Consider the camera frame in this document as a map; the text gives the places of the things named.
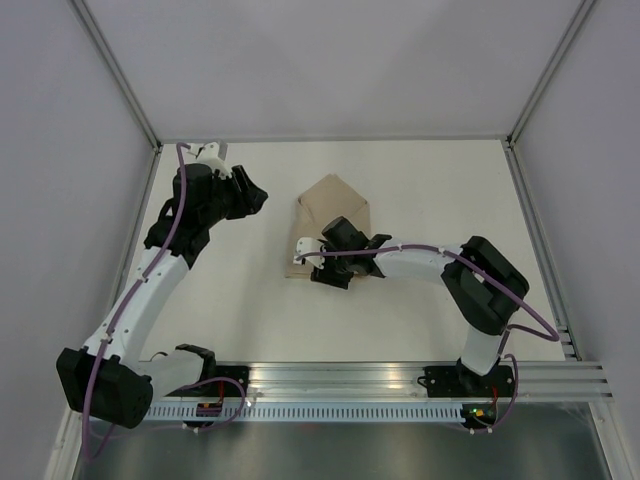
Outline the right aluminium frame post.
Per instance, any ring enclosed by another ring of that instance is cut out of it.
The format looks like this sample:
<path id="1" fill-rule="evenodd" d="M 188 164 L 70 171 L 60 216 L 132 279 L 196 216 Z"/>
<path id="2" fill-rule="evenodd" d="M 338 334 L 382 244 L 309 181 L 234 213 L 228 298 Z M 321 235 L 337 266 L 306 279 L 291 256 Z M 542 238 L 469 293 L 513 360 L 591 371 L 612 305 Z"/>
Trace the right aluminium frame post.
<path id="1" fill-rule="evenodd" d="M 515 123 L 509 133 L 504 137 L 503 147 L 505 149 L 513 149 L 523 135 L 525 128 L 530 123 L 540 102 L 550 88 L 564 61 L 568 58 L 571 49 L 598 5 L 598 0 L 581 0 L 578 3 L 576 10 L 564 28 L 562 35 L 536 80 L 524 106 L 520 110 Z"/>

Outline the aluminium frame post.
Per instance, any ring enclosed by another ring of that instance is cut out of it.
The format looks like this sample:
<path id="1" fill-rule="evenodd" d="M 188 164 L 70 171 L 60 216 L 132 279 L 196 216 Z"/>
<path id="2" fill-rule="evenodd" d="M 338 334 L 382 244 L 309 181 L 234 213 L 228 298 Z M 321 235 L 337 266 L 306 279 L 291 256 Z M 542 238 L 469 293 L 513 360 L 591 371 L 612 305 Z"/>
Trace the aluminium frame post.
<path id="1" fill-rule="evenodd" d="M 550 88 L 564 61 L 568 58 L 571 49 L 598 5 L 598 0 L 581 0 L 578 3 L 576 10 L 564 28 L 562 35 L 536 80 L 524 106 L 520 110 L 515 123 L 509 133 L 504 137 L 503 147 L 505 149 L 513 149 L 523 135 L 525 128 L 530 123 L 540 102 Z"/>
<path id="2" fill-rule="evenodd" d="M 157 152 L 162 142 L 148 119 L 137 95 L 127 79 L 120 62 L 116 58 L 89 4 L 84 0 L 69 0 L 68 5 L 84 29 L 91 45 L 96 50 L 107 73 L 114 81 L 120 97 L 124 101 L 134 123 L 147 143 Z"/>

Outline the beige cloth napkin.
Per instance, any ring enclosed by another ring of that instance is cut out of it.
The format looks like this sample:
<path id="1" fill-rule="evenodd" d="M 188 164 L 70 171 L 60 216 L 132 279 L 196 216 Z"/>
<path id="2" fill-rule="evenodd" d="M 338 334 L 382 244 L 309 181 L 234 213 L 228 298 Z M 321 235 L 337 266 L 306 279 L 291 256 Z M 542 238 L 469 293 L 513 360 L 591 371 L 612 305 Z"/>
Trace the beige cloth napkin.
<path id="1" fill-rule="evenodd" d="M 296 265 L 293 260 L 297 241 L 301 237 L 320 239 L 322 230 L 340 216 L 371 236 L 369 202 L 338 175 L 326 175 L 297 197 L 285 251 L 286 278 L 309 279 L 312 266 Z"/>

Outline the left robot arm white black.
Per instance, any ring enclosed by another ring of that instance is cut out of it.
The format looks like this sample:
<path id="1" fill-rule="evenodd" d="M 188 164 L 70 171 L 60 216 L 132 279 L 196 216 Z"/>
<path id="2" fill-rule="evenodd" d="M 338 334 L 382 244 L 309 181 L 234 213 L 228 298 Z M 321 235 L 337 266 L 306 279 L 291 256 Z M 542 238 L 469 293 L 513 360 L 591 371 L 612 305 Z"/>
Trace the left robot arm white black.
<path id="1" fill-rule="evenodd" d="M 64 349 L 56 369 L 69 407 L 133 429 L 152 403 L 191 390 L 206 396 L 218 384 L 213 351 L 181 344 L 168 355 L 144 361 L 142 349 L 167 300 L 223 220 L 257 214 L 268 198 L 245 169 L 224 175 L 203 163 L 178 169 L 173 195 L 143 242 L 135 277 L 95 333 L 77 349 Z"/>

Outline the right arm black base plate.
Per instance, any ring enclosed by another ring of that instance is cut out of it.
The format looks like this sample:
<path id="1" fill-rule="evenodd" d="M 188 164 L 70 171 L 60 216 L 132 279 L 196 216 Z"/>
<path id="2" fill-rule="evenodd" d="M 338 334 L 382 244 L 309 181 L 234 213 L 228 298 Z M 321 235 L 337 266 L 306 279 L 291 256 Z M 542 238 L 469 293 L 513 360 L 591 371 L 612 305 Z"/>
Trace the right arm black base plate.
<path id="1" fill-rule="evenodd" d="M 484 376 L 461 365 L 430 365 L 421 382 L 429 398 L 509 398 L 515 391 L 513 369 L 506 365 L 497 365 Z"/>

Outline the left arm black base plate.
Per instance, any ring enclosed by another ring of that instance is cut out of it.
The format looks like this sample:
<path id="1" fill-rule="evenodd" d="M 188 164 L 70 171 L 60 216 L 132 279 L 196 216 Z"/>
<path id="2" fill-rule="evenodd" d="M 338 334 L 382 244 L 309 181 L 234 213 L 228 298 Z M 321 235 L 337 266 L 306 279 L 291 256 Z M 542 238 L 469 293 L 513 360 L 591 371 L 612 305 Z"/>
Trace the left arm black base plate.
<path id="1" fill-rule="evenodd" d="M 222 365 L 210 373 L 204 373 L 200 381 L 208 383 L 196 388 L 196 395 L 201 397 L 240 398 L 240 388 L 249 386 L 250 367 L 247 365 Z"/>

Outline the aluminium mounting rail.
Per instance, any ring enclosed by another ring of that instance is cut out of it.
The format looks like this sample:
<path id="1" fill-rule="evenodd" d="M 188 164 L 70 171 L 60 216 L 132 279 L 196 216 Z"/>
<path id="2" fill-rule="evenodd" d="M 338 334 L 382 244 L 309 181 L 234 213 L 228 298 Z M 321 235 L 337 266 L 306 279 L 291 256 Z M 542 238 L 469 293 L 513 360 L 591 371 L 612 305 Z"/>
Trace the aluminium mounting rail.
<path id="1" fill-rule="evenodd" d="M 521 361 L 521 402 L 610 401 L 603 367 L 597 362 Z M 417 383 L 424 362 L 254 362 L 249 365 L 249 397 L 267 402 L 408 402 L 428 397 Z"/>

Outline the left aluminium frame post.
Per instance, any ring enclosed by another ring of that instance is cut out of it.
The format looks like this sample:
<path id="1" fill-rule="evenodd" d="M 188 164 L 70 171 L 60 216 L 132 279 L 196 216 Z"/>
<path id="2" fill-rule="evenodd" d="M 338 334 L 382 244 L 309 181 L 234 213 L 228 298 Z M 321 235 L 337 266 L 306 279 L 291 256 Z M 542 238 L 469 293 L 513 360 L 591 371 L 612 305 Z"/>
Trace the left aluminium frame post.
<path id="1" fill-rule="evenodd" d="M 134 123 L 147 143 L 157 152 L 162 142 L 148 119 L 137 95 L 127 79 L 120 62 L 116 58 L 89 4 L 84 0 L 69 0 L 68 5 L 84 29 L 91 45 L 96 50 L 107 73 L 114 81 L 120 97 L 124 101 Z"/>

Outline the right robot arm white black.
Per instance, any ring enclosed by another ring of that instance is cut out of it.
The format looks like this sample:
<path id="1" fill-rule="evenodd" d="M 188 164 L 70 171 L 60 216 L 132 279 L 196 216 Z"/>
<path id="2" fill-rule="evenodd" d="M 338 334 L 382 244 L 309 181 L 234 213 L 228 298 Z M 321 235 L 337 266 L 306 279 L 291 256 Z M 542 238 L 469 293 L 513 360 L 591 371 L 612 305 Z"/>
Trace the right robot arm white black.
<path id="1" fill-rule="evenodd" d="M 295 242 L 294 261 L 313 266 L 313 282 L 348 289 L 356 277 L 418 279 L 443 286 L 468 324 L 456 381 L 466 395 L 487 389 L 499 366 L 500 349 L 514 313 L 530 285 L 486 238 L 461 245 L 404 244 L 389 234 L 367 237 L 347 218 L 329 223 L 319 239 Z"/>

